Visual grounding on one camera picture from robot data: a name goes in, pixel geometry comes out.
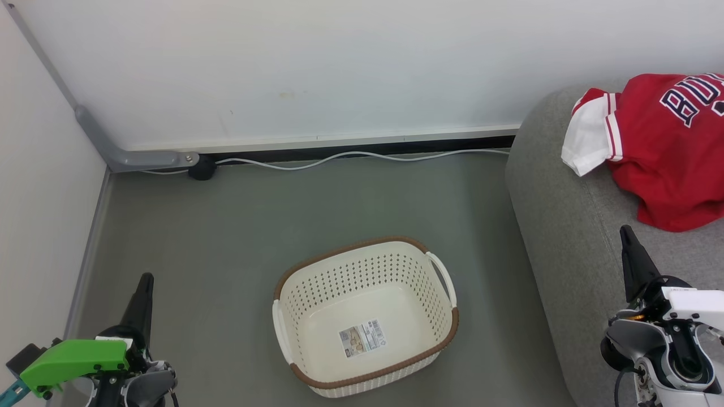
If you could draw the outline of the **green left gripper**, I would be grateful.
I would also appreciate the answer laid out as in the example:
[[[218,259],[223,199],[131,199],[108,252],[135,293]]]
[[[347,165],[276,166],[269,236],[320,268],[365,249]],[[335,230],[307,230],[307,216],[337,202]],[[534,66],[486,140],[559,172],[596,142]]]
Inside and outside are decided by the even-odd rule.
[[[134,335],[139,346],[152,339],[154,276],[142,274],[120,324]],[[61,389],[65,382],[98,373],[129,368],[127,340],[75,339],[49,348],[28,344],[20,352],[20,380],[36,396]]]

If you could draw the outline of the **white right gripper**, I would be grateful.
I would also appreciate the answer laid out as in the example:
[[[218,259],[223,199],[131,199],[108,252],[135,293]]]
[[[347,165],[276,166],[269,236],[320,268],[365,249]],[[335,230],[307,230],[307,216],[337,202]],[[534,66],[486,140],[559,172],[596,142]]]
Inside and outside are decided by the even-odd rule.
[[[722,334],[723,293],[696,289],[685,282],[654,282],[660,272],[630,225],[620,228],[627,309],[624,319],[664,327],[684,322]]]

